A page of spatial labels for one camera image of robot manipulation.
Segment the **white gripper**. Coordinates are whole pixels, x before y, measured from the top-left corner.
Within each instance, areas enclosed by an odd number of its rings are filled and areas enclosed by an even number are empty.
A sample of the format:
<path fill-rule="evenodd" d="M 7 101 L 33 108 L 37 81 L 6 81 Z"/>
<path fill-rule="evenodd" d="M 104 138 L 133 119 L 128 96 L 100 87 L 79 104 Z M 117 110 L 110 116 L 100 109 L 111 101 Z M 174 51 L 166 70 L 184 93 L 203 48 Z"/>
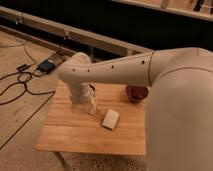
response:
<path fill-rule="evenodd" d="M 91 84 L 79 84 L 79 85 L 70 85 L 70 100 L 72 107 L 75 108 L 78 104 L 87 105 L 87 103 L 95 99 L 95 87 Z"/>

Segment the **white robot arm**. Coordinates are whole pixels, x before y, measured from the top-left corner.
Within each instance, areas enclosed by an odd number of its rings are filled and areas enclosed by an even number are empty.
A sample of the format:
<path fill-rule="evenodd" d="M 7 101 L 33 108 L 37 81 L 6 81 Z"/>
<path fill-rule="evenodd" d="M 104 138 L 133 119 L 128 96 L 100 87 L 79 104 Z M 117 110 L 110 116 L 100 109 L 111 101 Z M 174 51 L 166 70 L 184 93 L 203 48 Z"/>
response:
<path fill-rule="evenodd" d="M 74 103 L 91 83 L 148 87 L 148 171 L 213 171 L 213 52 L 178 48 L 93 63 L 78 52 L 58 69 Z"/>

